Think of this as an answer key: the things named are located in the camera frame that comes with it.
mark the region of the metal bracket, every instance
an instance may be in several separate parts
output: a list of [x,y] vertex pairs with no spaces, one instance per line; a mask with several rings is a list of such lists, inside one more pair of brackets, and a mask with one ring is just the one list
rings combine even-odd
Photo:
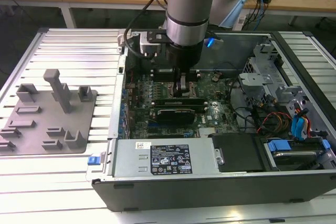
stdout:
[[301,87],[292,86],[292,87],[284,87],[279,86],[278,89],[275,91],[278,102],[280,103],[288,103],[294,99],[294,97],[302,91]]
[[147,32],[149,43],[171,44],[173,43],[167,36],[167,30],[157,29]]
[[265,94],[264,85],[273,84],[273,80],[269,74],[258,73],[241,73],[239,81],[247,96],[255,98],[258,101],[261,101]]

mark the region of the warning label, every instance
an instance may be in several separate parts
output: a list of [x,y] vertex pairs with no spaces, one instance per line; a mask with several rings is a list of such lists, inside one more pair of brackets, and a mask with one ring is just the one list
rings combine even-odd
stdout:
[[152,145],[151,173],[153,175],[193,173],[189,145]]

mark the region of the table leg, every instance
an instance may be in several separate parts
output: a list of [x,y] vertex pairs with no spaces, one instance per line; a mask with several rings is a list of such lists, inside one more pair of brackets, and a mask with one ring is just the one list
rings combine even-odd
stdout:
[[294,22],[297,18],[298,18],[298,16],[291,16],[290,20],[288,22],[288,25],[290,25],[290,26],[294,25]]
[[109,10],[108,9],[104,9],[104,16],[105,16],[105,20],[110,19],[110,14],[109,14]]
[[237,18],[237,21],[235,22],[232,31],[241,31],[246,19],[246,16],[250,13],[249,9],[242,9],[239,17]]
[[70,7],[60,7],[67,28],[76,28],[76,21]]

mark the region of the blue latch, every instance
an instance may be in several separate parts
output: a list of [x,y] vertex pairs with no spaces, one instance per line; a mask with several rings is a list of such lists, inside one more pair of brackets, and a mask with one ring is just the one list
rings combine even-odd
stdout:
[[297,137],[299,141],[304,141],[304,138],[302,137],[302,131],[304,127],[304,119],[299,118],[298,116],[294,116],[293,121],[292,121],[292,135]]
[[328,140],[326,140],[326,139],[323,139],[323,140],[322,140],[322,145],[323,145],[323,147],[324,147],[326,150],[328,150],[328,149],[331,148],[331,146],[330,146]]
[[100,165],[100,157],[94,157],[94,156],[89,157],[88,165]]
[[268,148],[271,152],[290,151],[290,147],[287,140],[272,140],[268,143]]

